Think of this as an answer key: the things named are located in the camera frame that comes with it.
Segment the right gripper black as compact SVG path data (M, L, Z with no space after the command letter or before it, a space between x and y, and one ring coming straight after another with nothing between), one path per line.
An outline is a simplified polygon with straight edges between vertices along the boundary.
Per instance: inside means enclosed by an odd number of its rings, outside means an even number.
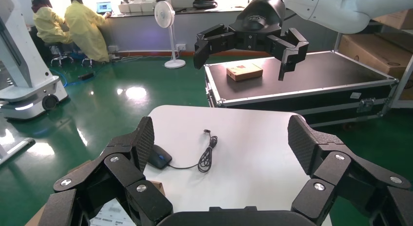
M278 81L306 58L309 42L295 28L281 34L286 7L283 0L252 0L229 29L215 25L197 34L193 65L201 69L212 54L231 49L267 52L280 61Z

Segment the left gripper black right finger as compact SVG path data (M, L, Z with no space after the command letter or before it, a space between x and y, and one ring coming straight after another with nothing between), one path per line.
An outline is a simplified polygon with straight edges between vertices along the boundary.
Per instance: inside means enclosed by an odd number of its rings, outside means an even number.
M319 226L335 200L344 198L372 226L410 226L413 188L403 176L354 154L337 136L312 129L300 115L288 122L288 144L309 181L293 212Z

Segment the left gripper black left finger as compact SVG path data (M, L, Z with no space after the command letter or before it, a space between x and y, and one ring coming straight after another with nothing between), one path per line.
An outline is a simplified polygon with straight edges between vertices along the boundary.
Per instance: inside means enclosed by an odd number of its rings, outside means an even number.
M133 132L112 138L95 160L54 183L39 225L88 226L112 199L136 225L159 224L173 206L144 175L153 145L152 119L144 116Z

